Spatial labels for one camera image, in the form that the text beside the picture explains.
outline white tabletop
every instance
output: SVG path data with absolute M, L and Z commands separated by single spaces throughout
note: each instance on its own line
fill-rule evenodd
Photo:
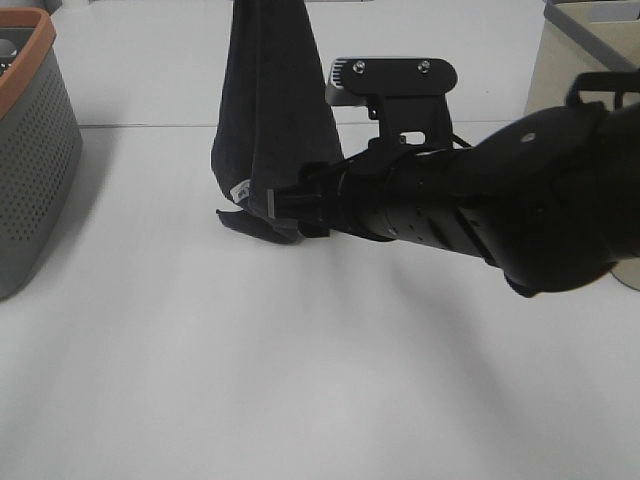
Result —
M 99 0 L 53 15 L 60 68 L 83 125 L 216 125 L 229 0 Z M 309 3 L 325 71 L 341 56 L 444 58 L 457 121 L 524 111 L 542 31 L 540 0 Z M 366 112 L 337 111 L 340 122 Z
M 346 150 L 368 129 L 342 127 Z M 524 300 L 435 249 L 236 234 L 214 133 L 83 132 L 43 266 L 0 304 L 0 478 L 640 470 L 637 293 L 606 277 Z

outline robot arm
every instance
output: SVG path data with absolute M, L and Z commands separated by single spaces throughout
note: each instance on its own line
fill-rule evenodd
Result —
M 306 237 L 330 230 L 483 258 L 521 295 L 584 286 L 640 256 L 640 105 L 614 112 L 580 91 L 640 91 L 640 74 L 584 74 L 565 107 L 530 115 L 475 148 L 454 149 L 437 59 L 340 59 L 332 105 L 365 105 L 380 136 L 344 162 L 309 164 L 269 192 L 270 215 Z M 408 145 L 422 132 L 426 143 Z

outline perforated basket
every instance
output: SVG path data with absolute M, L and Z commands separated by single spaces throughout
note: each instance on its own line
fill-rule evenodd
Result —
M 82 149 L 54 38 L 45 11 L 0 8 L 0 299 L 31 277 Z

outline bolt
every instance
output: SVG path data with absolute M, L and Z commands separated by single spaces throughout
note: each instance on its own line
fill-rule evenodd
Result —
M 353 71 L 356 72 L 358 75 L 362 75 L 364 74 L 364 69 L 367 66 L 366 63 L 364 63 L 363 60 L 358 60 L 356 63 L 353 64 Z
M 527 133 L 524 137 L 520 139 L 520 142 L 530 143 L 530 142 L 533 142 L 536 139 L 536 137 L 537 136 L 535 133 Z
M 420 62 L 418 65 L 418 71 L 423 75 L 426 75 L 431 70 L 431 62 L 429 60 L 425 60 L 424 62 Z

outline towel label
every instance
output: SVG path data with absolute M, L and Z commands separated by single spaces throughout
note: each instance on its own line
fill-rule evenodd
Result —
M 234 203 L 240 203 L 245 198 L 249 198 L 251 193 L 251 180 L 245 180 L 231 189 L 231 198 Z

